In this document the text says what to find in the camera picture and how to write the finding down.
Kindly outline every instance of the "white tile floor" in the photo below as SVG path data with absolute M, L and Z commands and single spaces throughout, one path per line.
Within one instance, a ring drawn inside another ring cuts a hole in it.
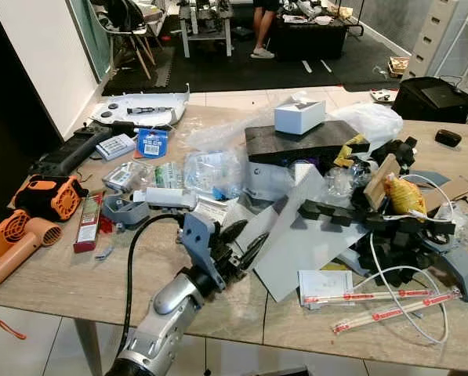
M 300 89 L 256 90 L 253 92 L 201 92 L 190 96 L 190 104 L 255 110 L 276 103 Z M 356 102 L 372 102 L 367 92 L 346 92 L 338 86 L 306 88 L 308 96 L 326 100 L 327 111 Z M 90 376 L 73 321 L 67 318 L 0 307 L 0 317 L 28 335 L 15 339 L 0 329 L 0 375 Z M 103 372 L 114 358 L 120 327 L 98 324 Z M 292 369 L 306 364 L 314 376 L 443 376 L 444 370 L 399 364 L 361 361 L 338 356 L 267 348 L 233 342 L 185 337 L 182 349 L 169 371 L 170 376 L 201 376 L 207 367 L 212 376 L 230 376 Z

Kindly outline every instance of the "black shorts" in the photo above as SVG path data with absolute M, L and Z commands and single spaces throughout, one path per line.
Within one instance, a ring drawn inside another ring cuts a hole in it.
M 271 12 L 277 12 L 279 10 L 279 0 L 252 0 L 252 4 L 255 8 L 264 8 Z

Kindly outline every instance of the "white box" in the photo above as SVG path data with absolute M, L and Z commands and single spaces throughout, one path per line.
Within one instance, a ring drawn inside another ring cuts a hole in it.
M 275 130 L 302 135 L 326 119 L 326 102 L 285 103 L 274 110 Z

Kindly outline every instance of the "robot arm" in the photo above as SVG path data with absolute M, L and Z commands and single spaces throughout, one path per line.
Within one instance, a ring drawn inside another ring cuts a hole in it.
M 267 235 L 255 239 L 238 257 L 227 245 L 244 229 L 236 222 L 222 233 L 217 223 L 196 213 L 185 215 L 181 241 L 193 266 L 183 268 L 152 299 L 147 316 L 126 342 L 105 376 L 165 376 L 185 330 L 205 298 L 244 276 Z

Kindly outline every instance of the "black bag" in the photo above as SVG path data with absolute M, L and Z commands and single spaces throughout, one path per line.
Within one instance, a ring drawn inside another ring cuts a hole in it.
M 107 0 L 108 19 L 119 31 L 133 31 L 145 24 L 141 9 L 132 0 Z

